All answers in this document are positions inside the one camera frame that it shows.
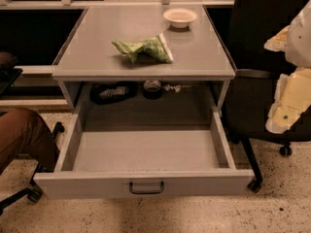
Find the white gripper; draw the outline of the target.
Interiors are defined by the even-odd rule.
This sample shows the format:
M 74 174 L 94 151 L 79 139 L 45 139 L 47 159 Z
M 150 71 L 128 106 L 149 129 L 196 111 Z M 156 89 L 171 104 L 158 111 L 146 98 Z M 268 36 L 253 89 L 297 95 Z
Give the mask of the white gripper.
M 311 69 L 298 67 L 277 82 L 265 128 L 275 134 L 289 130 L 311 106 Z

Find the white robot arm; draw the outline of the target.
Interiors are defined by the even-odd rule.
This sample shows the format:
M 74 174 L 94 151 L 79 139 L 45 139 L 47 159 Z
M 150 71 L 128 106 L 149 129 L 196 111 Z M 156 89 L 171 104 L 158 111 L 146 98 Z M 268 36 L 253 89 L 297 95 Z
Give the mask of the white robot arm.
M 280 76 L 265 124 L 269 132 L 282 134 L 311 106 L 311 1 L 264 48 L 283 51 L 296 67 L 289 76 Z

